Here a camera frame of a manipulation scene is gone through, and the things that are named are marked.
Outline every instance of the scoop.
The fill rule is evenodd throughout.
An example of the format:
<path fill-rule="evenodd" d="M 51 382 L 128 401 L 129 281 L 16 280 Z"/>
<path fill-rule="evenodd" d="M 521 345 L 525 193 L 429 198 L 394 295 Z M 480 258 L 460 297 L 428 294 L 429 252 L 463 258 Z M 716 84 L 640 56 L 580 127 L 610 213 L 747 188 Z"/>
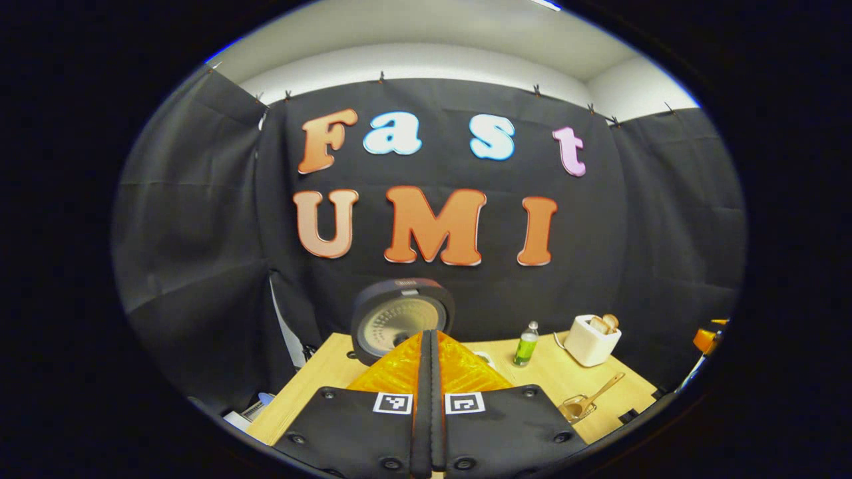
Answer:
<path fill-rule="evenodd" d="M 623 372 L 619 372 L 615 375 L 615 377 L 607 381 L 607 383 L 603 385 L 601 390 L 597 391 L 592 397 L 587 397 L 583 400 L 576 402 L 563 402 L 562 407 L 560 407 L 562 413 L 566 416 L 566 418 L 585 417 L 586 409 L 588 409 L 590 406 L 593 406 L 592 403 L 595 401 L 595 399 L 597 399 L 598 396 L 602 395 L 603 393 L 607 392 L 609 388 L 613 387 L 613 385 L 616 384 L 624 376 L 625 374 Z"/>

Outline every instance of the white letter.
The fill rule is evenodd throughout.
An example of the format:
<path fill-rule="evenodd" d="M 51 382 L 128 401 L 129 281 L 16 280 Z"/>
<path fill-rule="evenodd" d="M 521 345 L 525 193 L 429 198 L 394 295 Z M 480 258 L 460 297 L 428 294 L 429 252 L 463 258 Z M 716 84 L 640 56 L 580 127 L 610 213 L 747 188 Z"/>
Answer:
<path fill-rule="evenodd" d="M 423 145 L 417 138 L 420 122 L 411 113 L 384 113 L 375 117 L 370 126 L 378 129 L 364 136 L 364 149 L 370 153 L 385 154 L 394 151 L 407 155 L 416 152 Z"/>
<path fill-rule="evenodd" d="M 515 127 L 508 118 L 476 115 L 470 119 L 470 133 L 476 136 L 470 141 L 470 151 L 477 158 L 503 161 L 515 152 L 515 143 L 512 141 Z"/>

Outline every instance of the round speaker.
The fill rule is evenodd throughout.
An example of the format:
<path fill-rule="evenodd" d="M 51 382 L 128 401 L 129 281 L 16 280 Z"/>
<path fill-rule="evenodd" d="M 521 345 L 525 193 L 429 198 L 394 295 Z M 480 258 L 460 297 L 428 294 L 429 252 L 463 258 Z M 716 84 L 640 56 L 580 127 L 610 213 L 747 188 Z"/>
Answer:
<path fill-rule="evenodd" d="M 448 333 L 454 313 L 450 292 L 435 281 L 382 281 L 355 297 L 352 346 L 359 361 L 369 366 L 418 332 Z"/>

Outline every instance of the white wall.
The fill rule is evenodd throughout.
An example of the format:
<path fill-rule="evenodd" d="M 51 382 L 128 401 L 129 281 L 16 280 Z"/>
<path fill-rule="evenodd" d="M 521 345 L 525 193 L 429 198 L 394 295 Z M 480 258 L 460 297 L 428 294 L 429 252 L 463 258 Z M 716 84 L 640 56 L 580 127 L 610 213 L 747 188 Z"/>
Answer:
<path fill-rule="evenodd" d="M 556 70 L 514 56 L 434 43 L 385 43 L 342 49 L 294 61 L 246 80 L 240 87 L 267 105 L 291 95 L 385 78 L 450 78 L 501 84 L 533 91 L 585 107 L 586 86 Z"/>
<path fill-rule="evenodd" d="M 695 108 L 698 104 L 672 77 L 643 57 L 628 60 L 592 78 L 587 84 L 595 110 L 618 121 Z"/>
<path fill-rule="evenodd" d="M 514 56 L 434 43 L 384 43 L 342 49 L 279 66 L 240 86 L 262 93 L 267 105 L 316 89 L 385 78 L 450 78 L 501 84 L 541 93 L 626 121 L 698 104 L 674 79 L 643 57 L 627 60 L 586 84 L 561 72 Z"/>

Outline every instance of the wooden spoon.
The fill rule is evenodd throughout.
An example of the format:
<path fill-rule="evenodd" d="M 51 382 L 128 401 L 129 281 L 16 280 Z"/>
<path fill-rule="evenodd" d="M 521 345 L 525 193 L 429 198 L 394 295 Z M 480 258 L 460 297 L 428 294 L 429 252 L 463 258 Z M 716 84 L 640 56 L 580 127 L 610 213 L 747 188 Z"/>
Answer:
<path fill-rule="evenodd" d="M 604 384 L 601 390 L 597 391 L 592 397 L 587 397 L 582 401 L 574 402 L 573 404 L 566 404 L 565 411 L 573 415 L 575 418 L 582 417 L 586 408 L 589 407 L 599 395 L 602 395 L 603 393 L 607 392 L 609 388 L 613 387 L 613 384 L 616 384 L 624 376 L 625 374 L 623 372 L 619 372 L 615 375 L 614 378 L 610 379 L 606 384 Z"/>

